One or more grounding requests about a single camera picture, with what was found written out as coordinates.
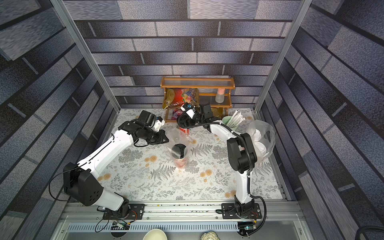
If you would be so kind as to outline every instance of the pen holder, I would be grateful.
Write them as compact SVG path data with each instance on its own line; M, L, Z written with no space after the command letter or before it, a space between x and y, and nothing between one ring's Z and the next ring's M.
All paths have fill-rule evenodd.
M229 122L229 120L231 119L231 117L232 117L232 116L226 116L226 117L223 117L223 119L222 119L223 123L224 123L224 124L227 124L227 123ZM231 127L231 130L232 130L232 131L236 131L236 129L237 129L238 126L239 126L239 125L237 125L236 127Z

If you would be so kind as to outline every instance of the wooden shelf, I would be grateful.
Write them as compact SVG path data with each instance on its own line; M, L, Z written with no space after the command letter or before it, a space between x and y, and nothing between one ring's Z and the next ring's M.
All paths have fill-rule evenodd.
M164 100L166 88L225 88L228 89L224 94L224 102L215 101L216 93L199 93L200 103L210 103L212 108L222 108L223 116L228 115L228 108L232 107L231 90L235 89L233 78L169 78L161 79L160 87L164 88ZM173 109L166 110L166 122L176 122L172 120Z

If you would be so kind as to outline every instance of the clear plastic bag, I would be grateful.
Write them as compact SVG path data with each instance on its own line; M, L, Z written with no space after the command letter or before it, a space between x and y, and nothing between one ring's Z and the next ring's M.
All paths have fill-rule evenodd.
M255 120L248 125L246 133L251 136L253 147L262 154L257 157L256 164L260 164L272 154L275 146L275 129L266 122Z
M174 128L167 132L168 151L176 167L182 169L189 163L188 154L192 147L192 139L185 132Z

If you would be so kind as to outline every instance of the bowl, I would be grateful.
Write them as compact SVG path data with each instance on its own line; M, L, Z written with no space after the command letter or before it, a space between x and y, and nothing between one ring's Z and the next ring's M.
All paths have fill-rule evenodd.
M167 240L167 235L160 229L152 229L147 232L143 240Z

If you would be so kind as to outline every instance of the floral tablecloth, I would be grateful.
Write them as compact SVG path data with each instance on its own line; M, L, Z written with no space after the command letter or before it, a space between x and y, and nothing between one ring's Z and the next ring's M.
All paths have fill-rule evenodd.
M146 109L165 117L165 110ZM236 109L229 109L229 115ZM251 109L237 109L246 117L238 127L245 132L253 121ZM113 132L123 122L137 118L141 109L122 109ZM166 132L177 126L166 123ZM193 146L190 162L184 169L175 167L165 144L143 148L133 145L123 150L102 172L98 181L103 187L129 200L223 200L236 193L235 171L228 162L227 143L203 127L190 130ZM253 171L253 195L281 199L280 190L268 159Z

